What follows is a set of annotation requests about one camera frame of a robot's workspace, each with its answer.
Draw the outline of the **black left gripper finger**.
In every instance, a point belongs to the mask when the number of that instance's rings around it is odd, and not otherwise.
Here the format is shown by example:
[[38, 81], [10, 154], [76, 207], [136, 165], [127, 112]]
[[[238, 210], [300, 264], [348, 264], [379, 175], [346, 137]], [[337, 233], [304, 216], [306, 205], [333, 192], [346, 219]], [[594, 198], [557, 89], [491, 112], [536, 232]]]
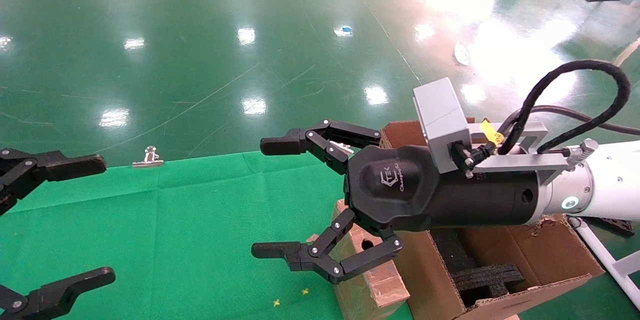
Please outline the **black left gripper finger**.
[[53, 319], [65, 316], [82, 293], [115, 281], [111, 267], [100, 267], [42, 285], [22, 295], [0, 286], [1, 319]]
[[66, 157], [61, 151], [25, 153], [0, 151], [0, 214], [11, 210], [42, 183], [66, 181], [101, 174], [105, 159], [99, 154]]

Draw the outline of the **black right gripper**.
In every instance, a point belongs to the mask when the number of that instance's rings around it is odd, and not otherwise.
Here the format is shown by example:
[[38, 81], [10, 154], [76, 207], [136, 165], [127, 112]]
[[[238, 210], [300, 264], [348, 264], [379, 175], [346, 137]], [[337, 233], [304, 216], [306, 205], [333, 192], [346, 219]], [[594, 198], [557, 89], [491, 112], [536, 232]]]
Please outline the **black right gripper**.
[[[294, 128], [283, 137], [260, 140], [266, 156], [311, 153], [337, 174], [345, 174], [349, 208], [311, 244], [258, 242], [256, 258], [281, 258], [290, 271], [313, 271], [334, 285], [395, 258], [402, 240], [391, 230], [512, 226], [528, 222], [538, 202], [534, 171], [440, 173], [426, 146], [377, 147], [381, 131], [324, 120]], [[362, 149], [354, 157], [339, 144]], [[374, 232], [378, 245], [336, 261], [330, 252], [355, 224]]]

